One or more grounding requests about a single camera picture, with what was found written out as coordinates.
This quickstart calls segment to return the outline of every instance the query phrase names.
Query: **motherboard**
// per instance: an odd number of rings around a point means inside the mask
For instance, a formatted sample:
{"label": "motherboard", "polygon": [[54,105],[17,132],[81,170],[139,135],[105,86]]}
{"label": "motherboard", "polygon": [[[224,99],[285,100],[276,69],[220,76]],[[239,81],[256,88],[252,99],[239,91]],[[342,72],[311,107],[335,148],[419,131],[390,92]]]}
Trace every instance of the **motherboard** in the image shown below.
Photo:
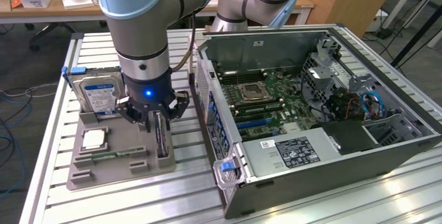
{"label": "motherboard", "polygon": [[296,75],[283,69],[219,70],[217,77],[243,141],[308,130],[316,123]]}

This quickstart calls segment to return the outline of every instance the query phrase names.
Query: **cpu socket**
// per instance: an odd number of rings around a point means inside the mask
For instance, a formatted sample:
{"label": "cpu socket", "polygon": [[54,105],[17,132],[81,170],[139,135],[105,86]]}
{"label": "cpu socket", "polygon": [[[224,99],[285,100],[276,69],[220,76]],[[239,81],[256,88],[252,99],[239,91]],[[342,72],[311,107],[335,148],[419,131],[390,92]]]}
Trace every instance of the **cpu socket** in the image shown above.
{"label": "cpu socket", "polygon": [[237,86],[237,89],[243,97],[243,102],[257,102],[271,99],[261,82],[241,84]]}

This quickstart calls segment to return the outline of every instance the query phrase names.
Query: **aluminum workbench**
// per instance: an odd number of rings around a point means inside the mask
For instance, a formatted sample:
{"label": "aluminum workbench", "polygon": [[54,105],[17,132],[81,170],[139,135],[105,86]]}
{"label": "aluminum workbench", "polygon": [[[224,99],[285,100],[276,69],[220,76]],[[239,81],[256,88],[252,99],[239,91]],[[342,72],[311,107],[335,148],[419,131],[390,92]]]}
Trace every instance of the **aluminum workbench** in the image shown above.
{"label": "aluminum workbench", "polygon": [[[408,85],[346,28],[332,26],[442,121],[442,109],[432,100]],[[168,32],[171,64],[185,53],[189,32]],[[340,60],[355,74],[366,73],[348,54],[343,53]],[[117,66],[109,33],[74,34],[65,66]],[[184,67],[172,75],[175,89],[188,88],[187,77]],[[384,176],[225,220],[193,103],[171,124],[177,163],[173,172],[73,192],[65,182],[77,117],[78,102],[60,78],[20,223],[442,223],[442,146],[415,156]]]}

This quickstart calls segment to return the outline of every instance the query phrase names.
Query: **blue cable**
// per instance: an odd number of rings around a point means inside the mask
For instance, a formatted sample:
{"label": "blue cable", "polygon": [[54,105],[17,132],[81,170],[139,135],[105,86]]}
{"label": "blue cable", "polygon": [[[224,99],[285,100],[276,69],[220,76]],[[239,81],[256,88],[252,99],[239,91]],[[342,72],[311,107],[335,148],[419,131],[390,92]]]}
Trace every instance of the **blue cable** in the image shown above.
{"label": "blue cable", "polygon": [[16,153],[18,155],[18,158],[20,158],[20,163],[21,163],[21,167],[22,167],[22,175],[21,175],[21,179],[20,181],[6,190],[6,192],[4,192],[1,195],[0,195],[0,200],[2,199],[2,197],[6,196],[6,194],[24,182],[25,180],[25,174],[26,174],[26,168],[25,168],[25,163],[22,161],[22,156],[21,156],[21,150],[20,150],[20,147],[18,147],[18,144],[14,142],[14,140],[8,137],[8,136],[0,136],[0,138],[2,139],[6,139],[12,142],[13,146],[14,146],[14,149],[16,149]]}
{"label": "blue cable", "polygon": [[360,95],[360,106],[362,106],[363,111],[364,111],[367,114],[370,114],[370,111],[368,111],[368,109],[367,109],[367,107],[366,107],[366,105],[364,105],[364,97],[366,97],[366,95],[372,95],[372,96],[376,98],[376,100],[378,100],[378,102],[379,102],[379,105],[380,105],[382,116],[384,116],[384,115],[386,115],[386,107],[384,107],[384,104],[382,103],[380,96],[379,96],[378,93],[374,92],[374,91],[367,91],[367,92],[364,92],[364,93]]}
{"label": "blue cable", "polygon": [[5,127],[0,127],[0,130],[1,129],[5,129],[5,128],[10,128],[10,127],[13,127],[14,125],[17,125],[26,117],[28,117],[28,115],[29,115],[29,113],[30,113],[30,105],[26,103],[26,102],[21,102],[21,101],[12,101],[12,100],[9,100],[6,97],[4,97],[4,96],[0,96],[2,99],[4,99],[4,101],[6,101],[6,102],[9,102],[9,103],[13,103],[13,104],[24,104],[25,106],[26,106],[26,108],[28,108],[28,111],[26,111],[26,113],[25,113],[25,115],[18,119],[18,120],[16,120],[12,124],[9,124],[9,125],[5,125]]}

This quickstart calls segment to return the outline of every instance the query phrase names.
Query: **blue cable on floor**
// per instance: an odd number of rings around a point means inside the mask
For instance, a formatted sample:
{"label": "blue cable on floor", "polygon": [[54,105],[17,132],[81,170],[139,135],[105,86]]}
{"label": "blue cable on floor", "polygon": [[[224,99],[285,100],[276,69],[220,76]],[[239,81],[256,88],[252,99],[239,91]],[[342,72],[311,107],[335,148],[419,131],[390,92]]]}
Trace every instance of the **blue cable on floor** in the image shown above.
{"label": "blue cable on floor", "polygon": [[13,127],[14,125],[17,125],[26,117],[28,117],[28,115],[29,115],[29,113],[30,113],[30,105],[26,103],[26,102],[21,102],[21,101],[12,101],[12,100],[9,100],[6,97],[4,97],[4,96],[0,96],[2,99],[4,99],[4,101],[6,101],[6,102],[9,102],[9,103],[13,103],[13,104],[24,104],[25,106],[26,106],[26,108],[28,108],[28,111],[26,111],[26,113],[25,113],[25,115],[18,119],[18,120],[16,120],[12,124],[9,124],[9,125],[6,125],[6,128],[10,128],[10,127]]}
{"label": "blue cable on floor", "polygon": [[21,150],[20,150],[20,147],[18,147],[18,144],[14,142],[14,140],[8,137],[8,136],[0,136],[1,139],[6,139],[8,141],[12,142],[12,145],[14,146],[14,149],[16,149],[16,153],[18,155],[18,159],[20,159],[20,163],[21,163],[21,167],[22,167],[22,175],[21,175],[21,179],[20,181],[6,190],[6,192],[4,192],[1,195],[0,195],[0,200],[2,199],[2,197],[6,196],[6,194],[14,190],[20,184],[22,184],[24,180],[25,180],[25,174],[26,174],[26,168],[25,168],[25,163],[22,161],[22,156],[21,156]]}

